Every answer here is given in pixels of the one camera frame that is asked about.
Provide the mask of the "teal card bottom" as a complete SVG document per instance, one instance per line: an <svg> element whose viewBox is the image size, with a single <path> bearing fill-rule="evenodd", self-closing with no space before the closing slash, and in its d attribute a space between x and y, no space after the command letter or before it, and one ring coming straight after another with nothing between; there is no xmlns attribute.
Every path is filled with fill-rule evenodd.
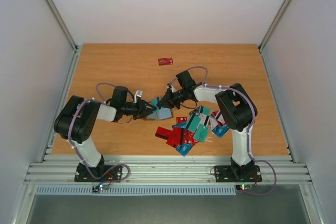
<svg viewBox="0 0 336 224"><path fill-rule="evenodd" d="M187 122L187 124L185 126L185 129L189 130L191 132L195 132L197 130L197 127L198 127L200 121L201 121L201 118L199 118L198 116L193 115L188 120L188 122Z"/></svg>

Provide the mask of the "brown leather card holder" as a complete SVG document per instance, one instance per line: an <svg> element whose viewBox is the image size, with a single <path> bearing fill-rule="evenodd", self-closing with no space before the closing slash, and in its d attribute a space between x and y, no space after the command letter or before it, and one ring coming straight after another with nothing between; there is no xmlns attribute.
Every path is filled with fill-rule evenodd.
<svg viewBox="0 0 336 224"><path fill-rule="evenodd" d="M173 117L172 110L168 108L160 108L158 109L155 106L155 111L153 111L150 115L146 116L146 120L165 120Z"/></svg>

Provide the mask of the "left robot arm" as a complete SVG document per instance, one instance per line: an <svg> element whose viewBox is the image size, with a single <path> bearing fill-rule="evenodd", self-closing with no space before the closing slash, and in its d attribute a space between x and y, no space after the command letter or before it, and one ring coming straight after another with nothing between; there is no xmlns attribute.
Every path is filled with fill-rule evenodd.
<svg viewBox="0 0 336 224"><path fill-rule="evenodd" d="M108 172L92 139L96 121L118 123L123 116L143 119L156 110L141 99L141 90L133 95L126 87L113 87L112 97L103 102L73 95L54 122L54 131L68 141L79 157L79 169L94 181L102 180Z"/></svg>

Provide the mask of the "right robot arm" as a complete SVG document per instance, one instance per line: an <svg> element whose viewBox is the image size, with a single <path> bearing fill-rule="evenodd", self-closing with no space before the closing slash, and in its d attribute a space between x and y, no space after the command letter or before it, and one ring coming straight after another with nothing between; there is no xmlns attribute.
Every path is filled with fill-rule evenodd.
<svg viewBox="0 0 336 224"><path fill-rule="evenodd" d="M213 86L205 82L196 83L187 70L177 74L176 79L181 89L175 90L172 83L168 83L158 106L179 109L186 100L216 103L224 122L232 131L231 173L237 180L245 179L255 166L250 147L257 109L242 85L235 83L231 86Z"/></svg>

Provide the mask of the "blue card bottom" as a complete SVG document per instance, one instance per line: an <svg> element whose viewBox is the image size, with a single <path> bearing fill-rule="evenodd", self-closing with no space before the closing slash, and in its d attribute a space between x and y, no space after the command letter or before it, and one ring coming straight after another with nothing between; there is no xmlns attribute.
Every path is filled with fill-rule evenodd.
<svg viewBox="0 0 336 224"><path fill-rule="evenodd" d="M185 157L194 146L192 144L182 144L176 148L176 151Z"/></svg>

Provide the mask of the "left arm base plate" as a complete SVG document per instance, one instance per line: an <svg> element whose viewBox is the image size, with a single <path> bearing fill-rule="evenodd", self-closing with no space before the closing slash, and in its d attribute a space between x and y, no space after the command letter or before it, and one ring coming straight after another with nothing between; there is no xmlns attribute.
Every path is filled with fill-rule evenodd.
<svg viewBox="0 0 336 224"><path fill-rule="evenodd" d="M118 182L121 177L121 165L99 165L98 167L89 167L89 169L87 169L83 164L79 164L75 171L74 181L78 183Z"/></svg>

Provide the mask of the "teal card with stripe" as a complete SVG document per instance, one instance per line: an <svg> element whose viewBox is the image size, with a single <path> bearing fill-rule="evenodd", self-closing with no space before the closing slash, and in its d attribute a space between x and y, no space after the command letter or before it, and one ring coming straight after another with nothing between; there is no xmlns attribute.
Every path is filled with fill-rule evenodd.
<svg viewBox="0 0 336 224"><path fill-rule="evenodd" d="M151 101L151 104L152 104L157 110L159 110L159 109L161 108L160 105L159 105L160 100L161 100L160 97L156 97L156 98L154 98L154 99Z"/></svg>

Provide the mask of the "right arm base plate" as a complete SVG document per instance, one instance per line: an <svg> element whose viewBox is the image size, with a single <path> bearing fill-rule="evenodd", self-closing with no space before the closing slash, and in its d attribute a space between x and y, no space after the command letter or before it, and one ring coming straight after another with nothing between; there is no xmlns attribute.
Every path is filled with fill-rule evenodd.
<svg viewBox="0 0 336 224"><path fill-rule="evenodd" d="M229 165L217 165L213 167L212 174L217 183L254 183L262 182L262 176L259 166L255 165L251 171L241 178L236 178Z"/></svg>

